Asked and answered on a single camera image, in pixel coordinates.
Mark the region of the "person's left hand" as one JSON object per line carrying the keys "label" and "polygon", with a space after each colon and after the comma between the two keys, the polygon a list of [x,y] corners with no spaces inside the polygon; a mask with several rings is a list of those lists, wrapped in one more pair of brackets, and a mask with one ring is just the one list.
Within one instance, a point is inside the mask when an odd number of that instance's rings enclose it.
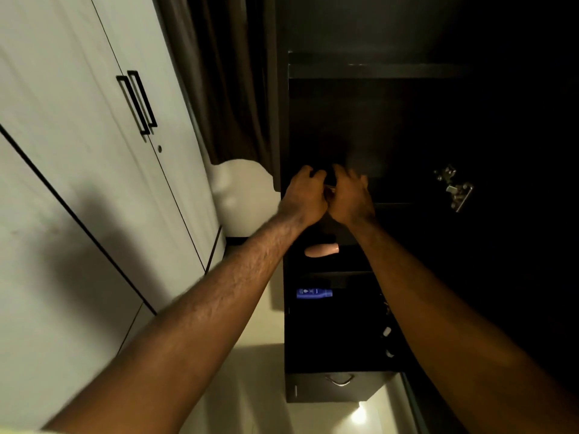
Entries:
{"label": "person's left hand", "polygon": [[301,230],[318,222],[328,209],[324,187],[296,187],[295,175],[278,207],[278,214]]}

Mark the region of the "person's right hand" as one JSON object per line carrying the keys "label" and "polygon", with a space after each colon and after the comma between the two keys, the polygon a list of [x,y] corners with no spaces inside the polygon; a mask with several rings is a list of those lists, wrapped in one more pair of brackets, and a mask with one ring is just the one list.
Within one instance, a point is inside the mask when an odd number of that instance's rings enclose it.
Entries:
{"label": "person's right hand", "polygon": [[367,187],[357,183],[335,187],[327,201],[331,218],[349,229],[375,221],[375,208]]}

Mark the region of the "person's left forearm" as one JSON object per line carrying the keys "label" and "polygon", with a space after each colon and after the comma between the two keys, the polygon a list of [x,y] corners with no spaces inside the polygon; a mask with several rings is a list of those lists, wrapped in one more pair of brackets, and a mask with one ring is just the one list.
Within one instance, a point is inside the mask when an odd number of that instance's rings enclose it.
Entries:
{"label": "person's left forearm", "polygon": [[43,430],[178,434],[242,335],[283,255],[320,218],[280,209],[150,321]]}

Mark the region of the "person's right forearm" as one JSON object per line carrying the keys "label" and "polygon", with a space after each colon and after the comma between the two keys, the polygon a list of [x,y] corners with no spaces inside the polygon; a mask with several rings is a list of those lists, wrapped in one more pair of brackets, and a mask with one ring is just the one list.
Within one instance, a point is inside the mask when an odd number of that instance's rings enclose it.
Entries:
{"label": "person's right forearm", "polygon": [[470,434],[579,434],[579,400],[371,218],[347,222],[418,363]]}

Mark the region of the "pink bottle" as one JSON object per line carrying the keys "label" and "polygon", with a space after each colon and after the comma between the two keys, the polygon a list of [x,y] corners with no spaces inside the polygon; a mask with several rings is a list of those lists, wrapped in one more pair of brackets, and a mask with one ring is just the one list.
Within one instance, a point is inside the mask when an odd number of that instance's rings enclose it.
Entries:
{"label": "pink bottle", "polygon": [[315,244],[304,249],[304,255],[309,258],[322,258],[339,253],[339,244],[325,243]]}

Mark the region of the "dark wooden cabinet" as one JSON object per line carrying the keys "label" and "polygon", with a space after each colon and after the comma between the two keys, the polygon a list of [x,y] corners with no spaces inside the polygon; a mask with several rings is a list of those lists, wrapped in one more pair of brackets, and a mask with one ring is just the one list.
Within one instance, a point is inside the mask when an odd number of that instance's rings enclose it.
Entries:
{"label": "dark wooden cabinet", "polygon": [[381,226],[579,400],[579,0],[275,1],[282,195],[367,175]]}

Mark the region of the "metal cabinet door hinge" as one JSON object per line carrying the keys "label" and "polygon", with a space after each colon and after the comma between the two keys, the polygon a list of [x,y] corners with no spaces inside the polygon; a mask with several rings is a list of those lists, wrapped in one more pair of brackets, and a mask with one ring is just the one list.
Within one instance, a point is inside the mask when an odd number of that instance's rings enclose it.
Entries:
{"label": "metal cabinet door hinge", "polygon": [[457,169],[452,164],[433,171],[436,181],[444,184],[445,192],[450,195],[451,209],[455,213],[461,213],[464,211],[465,204],[471,198],[475,186],[472,182],[468,181],[458,182],[456,180],[457,173]]}

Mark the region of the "dark brown curtain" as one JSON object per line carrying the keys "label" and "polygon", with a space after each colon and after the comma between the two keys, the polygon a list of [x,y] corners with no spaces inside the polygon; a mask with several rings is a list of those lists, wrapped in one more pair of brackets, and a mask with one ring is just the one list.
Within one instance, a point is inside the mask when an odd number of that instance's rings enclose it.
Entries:
{"label": "dark brown curtain", "polygon": [[279,179],[275,0],[156,0],[213,165],[255,161]]}

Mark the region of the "dark cabinet drawer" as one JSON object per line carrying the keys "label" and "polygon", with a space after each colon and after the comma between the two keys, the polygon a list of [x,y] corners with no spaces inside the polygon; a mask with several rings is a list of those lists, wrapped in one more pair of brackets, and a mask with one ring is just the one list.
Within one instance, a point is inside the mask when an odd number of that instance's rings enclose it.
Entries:
{"label": "dark cabinet drawer", "polygon": [[[346,387],[336,387],[325,379],[341,373],[352,373],[356,378]],[[370,399],[395,372],[332,372],[286,374],[286,401],[288,403],[340,403]]]}

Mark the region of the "white wardrobe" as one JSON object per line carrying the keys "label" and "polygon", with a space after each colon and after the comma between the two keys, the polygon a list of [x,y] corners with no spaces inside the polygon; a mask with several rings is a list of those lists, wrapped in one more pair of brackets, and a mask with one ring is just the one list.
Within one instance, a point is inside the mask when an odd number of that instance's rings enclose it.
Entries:
{"label": "white wardrobe", "polygon": [[154,0],[0,0],[0,427],[43,426],[224,246]]}

